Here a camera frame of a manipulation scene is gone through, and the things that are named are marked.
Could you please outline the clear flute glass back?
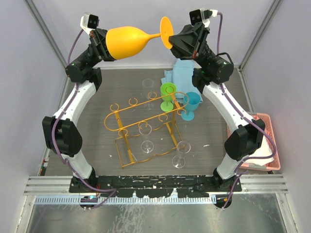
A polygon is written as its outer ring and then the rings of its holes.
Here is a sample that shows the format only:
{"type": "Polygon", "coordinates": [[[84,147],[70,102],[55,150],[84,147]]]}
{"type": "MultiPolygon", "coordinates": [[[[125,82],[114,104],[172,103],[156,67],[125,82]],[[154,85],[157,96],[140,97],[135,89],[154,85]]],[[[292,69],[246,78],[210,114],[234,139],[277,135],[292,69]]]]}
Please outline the clear flute glass back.
{"type": "MultiPolygon", "coordinates": [[[[149,101],[151,98],[154,97],[153,96],[154,81],[152,79],[145,79],[143,80],[142,85],[144,96],[149,101]]],[[[154,103],[153,102],[145,103],[144,107],[147,110],[152,110],[152,108],[154,107],[154,103]]]]}

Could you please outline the orange plastic wine glass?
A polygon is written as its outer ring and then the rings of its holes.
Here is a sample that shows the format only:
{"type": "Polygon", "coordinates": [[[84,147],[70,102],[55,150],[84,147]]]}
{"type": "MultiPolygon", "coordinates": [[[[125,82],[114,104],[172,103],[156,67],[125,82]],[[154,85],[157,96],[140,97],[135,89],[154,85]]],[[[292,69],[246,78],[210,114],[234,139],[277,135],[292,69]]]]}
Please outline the orange plastic wine glass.
{"type": "Polygon", "coordinates": [[[169,41],[171,36],[173,25],[168,17],[163,17],[159,33],[147,34],[139,28],[124,26],[108,30],[105,42],[110,55],[116,60],[121,60],[137,55],[155,38],[161,38],[163,45],[170,50],[173,47],[169,41]]]}

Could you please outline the green plastic wine glass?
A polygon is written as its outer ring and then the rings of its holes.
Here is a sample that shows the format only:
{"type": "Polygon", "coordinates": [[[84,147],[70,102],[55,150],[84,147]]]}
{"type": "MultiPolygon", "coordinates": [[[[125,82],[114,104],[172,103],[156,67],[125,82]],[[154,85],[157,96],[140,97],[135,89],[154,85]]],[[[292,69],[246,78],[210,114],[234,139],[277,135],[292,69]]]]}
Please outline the green plastic wine glass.
{"type": "Polygon", "coordinates": [[[163,102],[160,105],[160,108],[164,112],[169,112],[173,109],[172,97],[171,94],[176,92],[176,86],[173,83],[164,83],[160,87],[161,97],[163,102]]]}

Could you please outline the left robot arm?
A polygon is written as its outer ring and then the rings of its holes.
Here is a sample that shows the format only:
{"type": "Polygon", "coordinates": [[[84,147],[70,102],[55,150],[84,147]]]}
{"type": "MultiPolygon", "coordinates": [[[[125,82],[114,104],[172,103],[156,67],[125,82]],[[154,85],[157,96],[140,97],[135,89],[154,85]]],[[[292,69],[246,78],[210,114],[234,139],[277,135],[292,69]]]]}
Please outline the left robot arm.
{"type": "Polygon", "coordinates": [[[102,73],[95,66],[101,61],[113,61],[106,45],[107,30],[90,29],[87,49],[65,68],[74,88],[53,116],[42,120],[47,148],[57,154],[61,162],[73,173],[72,182],[86,192],[101,192],[95,169],[87,162],[83,152],[83,139],[77,122],[86,104],[102,84],[102,73]]]}

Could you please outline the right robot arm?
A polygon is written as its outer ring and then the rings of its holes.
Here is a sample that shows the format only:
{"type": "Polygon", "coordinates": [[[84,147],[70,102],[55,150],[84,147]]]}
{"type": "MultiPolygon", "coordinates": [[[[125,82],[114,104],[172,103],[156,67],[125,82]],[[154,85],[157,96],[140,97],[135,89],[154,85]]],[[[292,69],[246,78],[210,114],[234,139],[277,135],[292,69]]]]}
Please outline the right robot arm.
{"type": "Polygon", "coordinates": [[[215,54],[207,45],[209,28],[202,22],[188,24],[182,31],[169,37],[171,52],[180,60],[193,60],[192,84],[209,99],[230,128],[231,135],[225,141],[225,156],[213,171],[212,184],[218,191],[225,191],[236,177],[241,164],[262,145],[265,123],[255,120],[234,100],[225,89],[233,73],[234,65],[224,53],[215,54]]]}

